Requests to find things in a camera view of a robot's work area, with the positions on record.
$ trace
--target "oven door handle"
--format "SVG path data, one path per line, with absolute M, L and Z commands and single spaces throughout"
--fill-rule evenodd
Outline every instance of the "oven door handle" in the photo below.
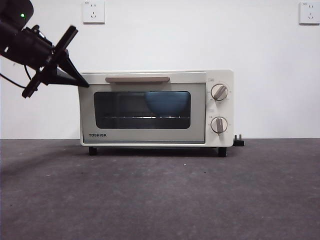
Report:
M 116 84 L 132 84 L 132 83 L 166 83 L 170 81 L 169 76 L 138 76 L 138 77 L 106 77 L 105 81 Z

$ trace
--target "power plug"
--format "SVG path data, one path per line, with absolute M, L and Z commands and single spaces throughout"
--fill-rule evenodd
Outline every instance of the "power plug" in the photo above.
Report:
M 242 139 L 242 134 L 239 135 L 239 138 L 237 138 L 237 135 L 234 135 L 233 146 L 234 147 L 244 147 L 245 146 L 245 141 Z

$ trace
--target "gray floor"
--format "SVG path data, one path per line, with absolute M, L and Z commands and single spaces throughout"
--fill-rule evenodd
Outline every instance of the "gray floor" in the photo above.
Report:
M 320 139 L 87 152 L 1 141 L 2 240 L 320 239 Z

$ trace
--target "temperature knob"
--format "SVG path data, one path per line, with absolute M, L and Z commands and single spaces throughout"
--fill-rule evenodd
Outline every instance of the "temperature knob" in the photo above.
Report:
M 227 130 L 228 123 L 223 117 L 216 117 L 211 122 L 212 130 L 217 134 L 222 134 Z
M 217 84 L 211 89 L 211 95 L 215 100 L 221 101 L 227 97 L 228 89 L 223 84 Z

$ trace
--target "electrical socket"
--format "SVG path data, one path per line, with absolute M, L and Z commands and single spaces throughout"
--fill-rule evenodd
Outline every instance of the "electrical socket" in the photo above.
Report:
M 84 24 L 104 24 L 105 1 L 85 1 L 82 4 L 82 20 Z
M 300 24 L 320 24 L 320 1 L 300 2 Z

